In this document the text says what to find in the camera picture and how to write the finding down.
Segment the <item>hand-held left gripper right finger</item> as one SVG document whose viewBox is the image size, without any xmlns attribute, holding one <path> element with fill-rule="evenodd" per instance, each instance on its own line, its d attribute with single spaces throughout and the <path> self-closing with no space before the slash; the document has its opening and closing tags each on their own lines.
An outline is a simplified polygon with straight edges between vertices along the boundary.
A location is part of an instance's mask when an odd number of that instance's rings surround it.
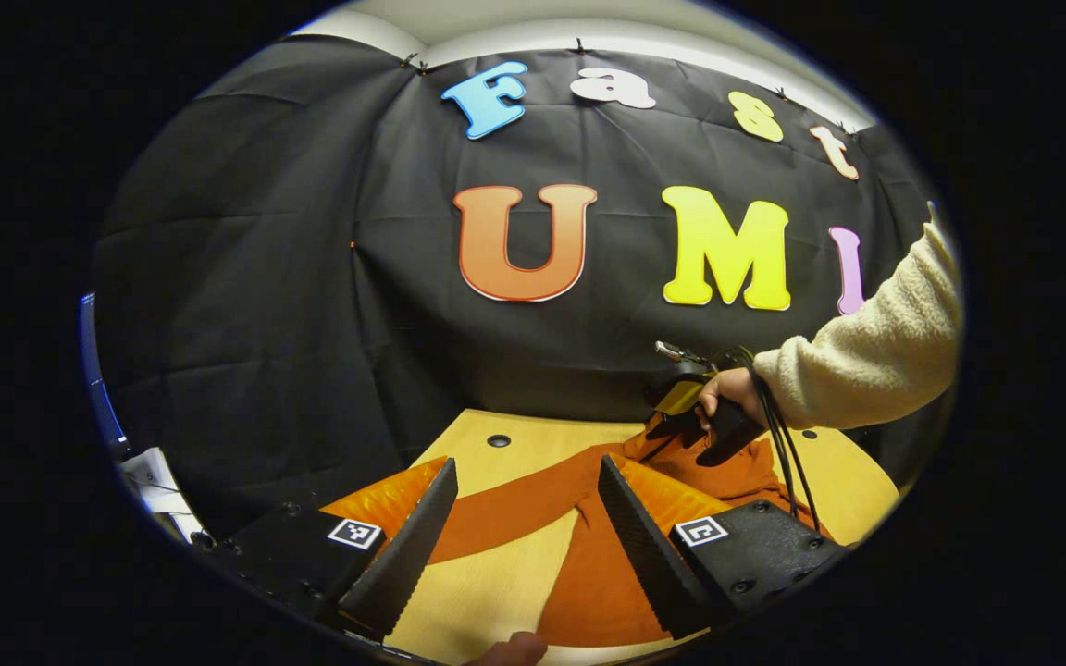
<svg viewBox="0 0 1066 666">
<path fill-rule="evenodd" d="M 649 492 L 657 476 L 605 455 L 598 493 L 657 623 L 676 639 L 766 610 L 846 556 L 845 547 L 764 499 L 656 519 Z"/>
</svg>

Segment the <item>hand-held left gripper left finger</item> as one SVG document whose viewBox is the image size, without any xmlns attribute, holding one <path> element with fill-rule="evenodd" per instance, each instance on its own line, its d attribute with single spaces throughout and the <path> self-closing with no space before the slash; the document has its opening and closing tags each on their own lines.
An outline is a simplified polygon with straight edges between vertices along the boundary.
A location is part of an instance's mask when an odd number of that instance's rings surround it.
<svg viewBox="0 0 1066 666">
<path fill-rule="evenodd" d="M 203 555 L 270 601 L 379 641 L 409 603 L 458 494 L 441 456 L 322 509 L 284 502 L 233 536 L 203 539 Z"/>
</svg>

